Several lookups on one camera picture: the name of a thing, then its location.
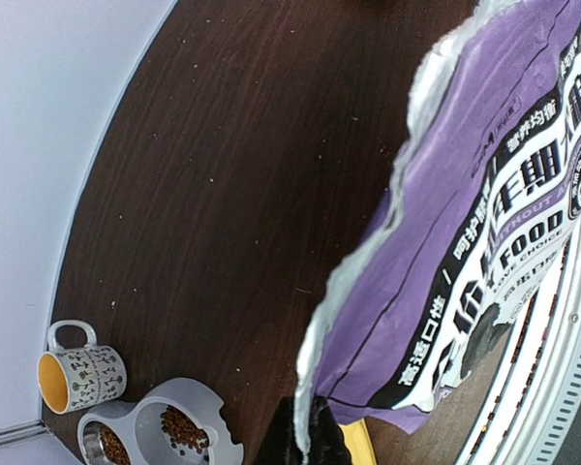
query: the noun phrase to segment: double pet bowl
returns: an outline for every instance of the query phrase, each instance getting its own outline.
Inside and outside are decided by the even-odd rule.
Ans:
[[[120,400],[93,407],[79,422],[77,439],[87,465],[115,465],[107,458],[102,431],[122,443],[131,465],[241,465],[243,446],[230,438],[220,415],[224,401],[195,380],[177,378],[155,387],[137,404]],[[204,431],[208,445],[176,444],[162,426],[168,407]]]

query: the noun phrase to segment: brown floor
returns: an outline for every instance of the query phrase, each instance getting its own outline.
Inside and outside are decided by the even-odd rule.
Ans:
[[[252,461],[328,273],[387,185],[413,72],[474,0],[447,3],[179,3],[99,153],[55,305],[123,355],[128,400],[202,380]],[[411,438],[371,422],[379,463],[452,463],[491,370]],[[79,417],[45,412],[73,450]]]

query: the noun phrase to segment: kibble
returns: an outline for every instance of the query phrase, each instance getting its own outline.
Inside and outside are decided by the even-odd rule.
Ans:
[[[114,465],[131,465],[125,446],[107,426],[101,427],[101,442],[107,459]]]
[[[177,444],[187,446],[189,449],[202,452],[209,447],[209,437],[206,433],[196,427],[196,425],[181,411],[174,407],[168,407],[161,414],[162,431],[170,436],[170,442],[173,447]]]

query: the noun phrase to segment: patterned mug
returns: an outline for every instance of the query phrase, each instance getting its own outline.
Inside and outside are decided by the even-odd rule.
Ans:
[[[77,326],[86,332],[86,345],[65,349],[56,340],[62,326]],[[39,358],[41,395],[52,412],[66,414],[120,397],[127,386],[127,370],[110,346],[98,346],[91,325],[79,320],[54,323],[47,330],[47,352]]]

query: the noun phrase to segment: white plastic rim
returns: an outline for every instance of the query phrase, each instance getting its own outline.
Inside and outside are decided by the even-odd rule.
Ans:
[[[581,222],[512,329],[456,463],[552,463],[580,403]]]

